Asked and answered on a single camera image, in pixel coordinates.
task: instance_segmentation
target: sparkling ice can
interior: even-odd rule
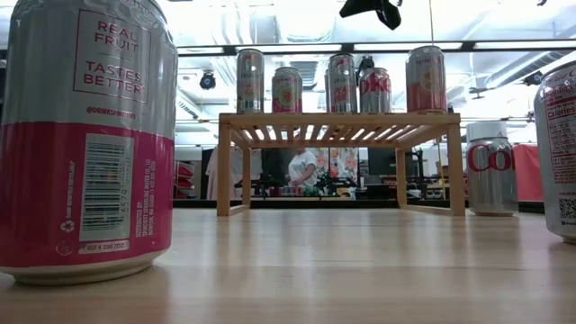
[[[356,72],[350,54],[337,54],[328,63],[328,88],[330,111],[333,113],[357,113]]]
[[[241,50],[236,72],[237,113],[263,113],[264,54],[257,49]]]
[[[534,111],[546,226],[576,243],[576,62],[544,75]]]
[[[272,77],[272,112],[302,112],[302,76],[293,67],[280,67]]]
[[[514,153],[504,121],[466,125],[466,174],[470,209],[478,215],[518,212]]]
[[[444,54],[438,46],[413,49],[406,61],[408,113],[447,111]]]
[[[360,77],[360,113],[391,113],[392,86],[385,68],[370,67]]]
[[[177,53],[154,0],[20,0],[0,143],[0,270],[130,275],[170,247]]]

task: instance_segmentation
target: white shirt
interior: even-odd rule
[[[300,179],[306,168],[310,165],[314,166],[314,172],[312,175],[301,184],[301,187],[312,187],[318,181],[316,176],[316,167],[318,166],[318,161],[316,157],[309,151],[305,151],[302,154],[297,154],[292,158],[290,165],[288,165],[288,174],[290,175],[290,181]]]

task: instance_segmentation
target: person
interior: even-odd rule
[[[306,148],[297,148],[296,155],[288,165],[290,185],[299,187],[313,187],[318,178],[316,167],[318,162],[316,157]]]

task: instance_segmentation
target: ceiling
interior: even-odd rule
[[[576,38],[576,1],[548,0],[404,0],[401,26],[390,31],[375,13],[346,19],[338,15],[340,0],[157,0],[162,6],[176,45],[386,42],[386,41],[486,41],[551,40]],[[0,0],[0,49],[7,45],[9,17],[14,0]],[[545,72],[575,60],[571,50],[562,55],[540,52],[446,53],[448,98],[463,117],[524,116],[532,109],[535,87],[518,85],[525,67],[537,61]],[[377,67],[391,75],[393,108],[405,111],[404,62],[406,54],[375,54]],[[325,109],[323,73],[328,55],[268,55],[265,77],[281,66],[302,67],[309,85],[303,96],[305,112]],[[355,57],[359,63],[361,55]],[[212,90],[199,87],[203,71],[214,72]],[[497,85],[474,100],[471,86]],[[233,57],[179,59],[177,131],[180,143],[214,144],[217,125],[192,122],[217,119],[235,111],[236,63]],[[266,110],[271,110],[270,82],[266,82]]]

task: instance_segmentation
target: wooden shelf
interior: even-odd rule
[[[465,214],[458,113],[221,113],[219,125],[219,146],[226,148],[233,142],[246,152],[250,149],[298,147],[396,149],[398,202],[402,208],[407,205],[404,152],[447,134],[452,203],[450,211],[446,212]],[[249,177],[250,154],[243,156],[244,177]],[[219,150],[218,174],[218,215],[229,216],[228,149]],[[242,194],[245,206],[250,204],[249,193],[247,186]]]

